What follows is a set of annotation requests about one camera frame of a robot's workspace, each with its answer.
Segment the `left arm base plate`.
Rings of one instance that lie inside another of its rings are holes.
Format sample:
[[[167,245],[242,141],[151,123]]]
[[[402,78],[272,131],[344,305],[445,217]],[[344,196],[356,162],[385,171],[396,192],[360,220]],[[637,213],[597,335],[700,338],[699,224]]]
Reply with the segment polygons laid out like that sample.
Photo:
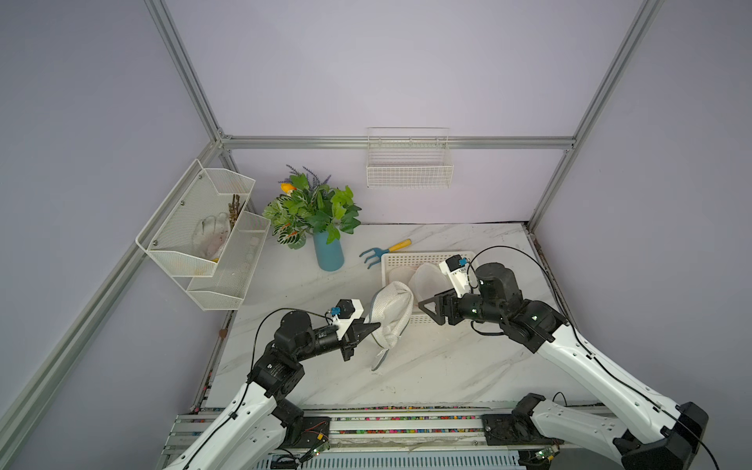
[[[304,416],[286,428],[281,448],[309,450],[329,440],[331,418],[328,416]]]

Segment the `aluminium frame rail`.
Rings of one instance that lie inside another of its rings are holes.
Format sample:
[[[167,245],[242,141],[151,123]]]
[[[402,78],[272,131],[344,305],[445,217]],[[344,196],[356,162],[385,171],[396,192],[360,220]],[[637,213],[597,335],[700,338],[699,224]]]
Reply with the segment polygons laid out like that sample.
[[[372,146],[464,150],[568,150],[574,147],[576,140],[573,137],[561,136],[227,136],[222,139],[222,143],[230,150],[352,150]]]

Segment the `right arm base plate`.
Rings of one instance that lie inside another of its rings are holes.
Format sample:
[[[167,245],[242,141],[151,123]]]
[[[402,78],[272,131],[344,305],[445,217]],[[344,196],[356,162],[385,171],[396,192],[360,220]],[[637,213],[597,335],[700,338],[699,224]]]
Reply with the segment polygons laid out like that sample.
[[[563,444],[562,440],[542,436],[528,418],[521,418],[506,413],[484,414],[481,416],[481,421],[488,446],[549,446]]]

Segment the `artificial green plant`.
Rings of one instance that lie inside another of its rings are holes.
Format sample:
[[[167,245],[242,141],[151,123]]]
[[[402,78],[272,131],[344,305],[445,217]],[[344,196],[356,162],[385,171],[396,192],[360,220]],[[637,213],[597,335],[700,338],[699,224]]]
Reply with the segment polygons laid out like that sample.
[[[279,182],[281,194],[262,212],[279,245],[298,250],[313,235],[322,235],[326,244],[332,244],[362,225],[362,208],[354,202],[349,186],[332,186],[330,177],[320,178],[305,166],[287,168],[289,175]]]

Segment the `teal vase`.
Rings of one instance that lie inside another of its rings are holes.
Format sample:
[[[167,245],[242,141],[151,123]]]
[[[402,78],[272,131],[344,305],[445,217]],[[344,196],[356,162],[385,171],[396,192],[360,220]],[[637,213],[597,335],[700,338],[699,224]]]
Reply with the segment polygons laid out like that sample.
[[[327,272],[339,270],[345,263],[345,257],[338,239],[328,242],[326,232],[316,233],[313,235],[313,244],[315,244],[315,254],[320,269]]]

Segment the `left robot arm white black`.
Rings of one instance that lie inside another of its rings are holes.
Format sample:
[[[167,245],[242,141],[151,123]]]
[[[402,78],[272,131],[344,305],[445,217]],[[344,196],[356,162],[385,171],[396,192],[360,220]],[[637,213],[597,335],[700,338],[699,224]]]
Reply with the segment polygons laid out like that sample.
[[[313,327],[311,314],[287,309],[244,385],[170,469],[253,469],[285,443],[304,434],[305,413],[287,400],[305,375],[303,362],[339,352],[345,362],[356,347],[381,327],[369,322],[357,300],[342,300],[334,317]]]

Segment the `pink trimmed laundry bag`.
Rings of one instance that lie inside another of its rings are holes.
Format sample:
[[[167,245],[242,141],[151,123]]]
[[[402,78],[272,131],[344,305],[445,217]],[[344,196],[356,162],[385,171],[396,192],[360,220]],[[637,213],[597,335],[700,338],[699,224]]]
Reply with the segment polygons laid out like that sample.
[[[389,271],[389,273],[387,274],[387,280],[390,283],[401,282],[407,285],[409,284],[411,278],[413,278],[414,273],[415,270],[410,266],[398,266],[397,268]]]

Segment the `white mesh wall shelf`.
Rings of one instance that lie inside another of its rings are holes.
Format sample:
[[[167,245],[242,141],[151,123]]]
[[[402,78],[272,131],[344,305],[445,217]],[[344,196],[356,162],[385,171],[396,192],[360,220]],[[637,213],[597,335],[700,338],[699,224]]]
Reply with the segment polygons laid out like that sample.
[[[195,160],[136,236],[136,246],[202,311],[247,297],[270,221],[253,213],[255,181]]]

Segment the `blue yellow garden fork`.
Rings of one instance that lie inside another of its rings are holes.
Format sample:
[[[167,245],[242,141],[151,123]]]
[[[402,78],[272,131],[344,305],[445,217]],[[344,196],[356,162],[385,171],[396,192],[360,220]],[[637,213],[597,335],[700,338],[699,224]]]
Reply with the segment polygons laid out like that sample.
[[[410,239],[405,239],[387,249],[382,249],[382,248],[368,249],[360,254],[360,258],[362,259],[363,263],[366,265],[367,269],[372,269],[374,268],[374,266],[377,266],[377,264],[380,264],[385,254],[390,254],[393,252],[397,252],[399,250],[403,250],[404,248],[409,247],[411,244],[412,244],[412,241]]]

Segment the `white plastic basket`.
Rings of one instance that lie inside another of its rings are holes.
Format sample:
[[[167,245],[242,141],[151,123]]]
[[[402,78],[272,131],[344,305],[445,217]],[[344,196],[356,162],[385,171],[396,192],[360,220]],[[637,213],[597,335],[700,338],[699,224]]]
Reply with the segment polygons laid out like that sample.
[[[424,315],[418,304],[444,291],[454,291],[450,278],[442,273],[440,264],[454,255],[470,260],[472,251],[454,252],[395,252],[385,254],[380,264],[382,268],[382,285],[401,282],[413,293],[412,313]]]

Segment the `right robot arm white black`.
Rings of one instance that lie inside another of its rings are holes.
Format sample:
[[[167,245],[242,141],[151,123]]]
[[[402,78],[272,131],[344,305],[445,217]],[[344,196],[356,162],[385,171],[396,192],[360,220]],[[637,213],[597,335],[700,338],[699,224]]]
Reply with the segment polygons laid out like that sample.
[[[556,365],[612,413],[607,419],[529,394],[514,413],[546,438],[605,456],[625,469],[687,469],[702,447],[707,412],[647,387],[599,352],[562,313],[524,297],[513,271],[498,262],[472,269],[461,256],[441,272],[452,288],[419,302],[438,325],[493,323],[505,338]]]

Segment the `clear glove in shelf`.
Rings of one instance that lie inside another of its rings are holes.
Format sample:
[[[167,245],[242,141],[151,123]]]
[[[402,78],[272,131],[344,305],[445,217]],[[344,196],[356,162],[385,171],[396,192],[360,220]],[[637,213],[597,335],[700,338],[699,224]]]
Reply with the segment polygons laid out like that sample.
[[[210,215],[196,226],[192,236],[193,254],[206,260],[219,259],[231,232],[228,213]]]

